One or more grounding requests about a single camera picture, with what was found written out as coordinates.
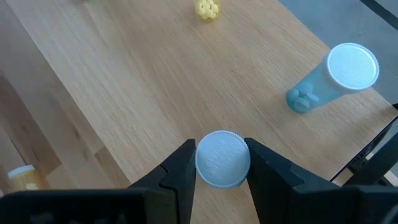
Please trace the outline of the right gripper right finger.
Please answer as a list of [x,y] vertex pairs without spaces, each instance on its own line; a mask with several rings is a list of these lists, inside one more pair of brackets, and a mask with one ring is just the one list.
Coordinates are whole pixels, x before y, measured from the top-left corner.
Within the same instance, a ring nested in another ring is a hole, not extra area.
[[317,176],[253,138],[245,138],[249,189],[260,224],[347,224],[351,191]]

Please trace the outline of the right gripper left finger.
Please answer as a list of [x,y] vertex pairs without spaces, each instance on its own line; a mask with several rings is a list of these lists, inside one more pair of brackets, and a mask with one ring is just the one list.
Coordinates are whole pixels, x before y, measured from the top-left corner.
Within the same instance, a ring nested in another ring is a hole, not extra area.
[[129,187],[141,190],[137,224],[190,224],[196,184],[194,139]]

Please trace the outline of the blue bottle red pills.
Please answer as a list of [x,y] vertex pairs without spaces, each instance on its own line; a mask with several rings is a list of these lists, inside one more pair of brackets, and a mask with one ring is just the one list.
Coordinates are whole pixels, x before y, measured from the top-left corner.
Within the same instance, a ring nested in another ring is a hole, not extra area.
[[195,151],[195,167],[203,181],[218,189],[240,186],[247,177],[251,156],[244,139],[227,130],[204,136]]

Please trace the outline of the blue pill bottle white cap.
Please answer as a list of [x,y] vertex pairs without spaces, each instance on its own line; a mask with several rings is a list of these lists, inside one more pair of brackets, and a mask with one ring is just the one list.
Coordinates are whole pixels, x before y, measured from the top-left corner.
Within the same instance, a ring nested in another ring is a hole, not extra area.
[[286,93],[286,102],[293,111],[308,113],[372,87],[378,77],[379,63],[369,49],[352,42],[342,43]]

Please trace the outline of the wooden shelf black metal legs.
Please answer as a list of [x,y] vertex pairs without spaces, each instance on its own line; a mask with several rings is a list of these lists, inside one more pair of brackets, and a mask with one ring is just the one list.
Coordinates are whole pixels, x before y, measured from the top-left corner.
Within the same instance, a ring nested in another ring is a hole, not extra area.
[[0,0],[2,135],[53,189],[125,188],[228,130],[330,181],[397,118],[366,90],[309,114],[285,92],[326,45],[279,0]]

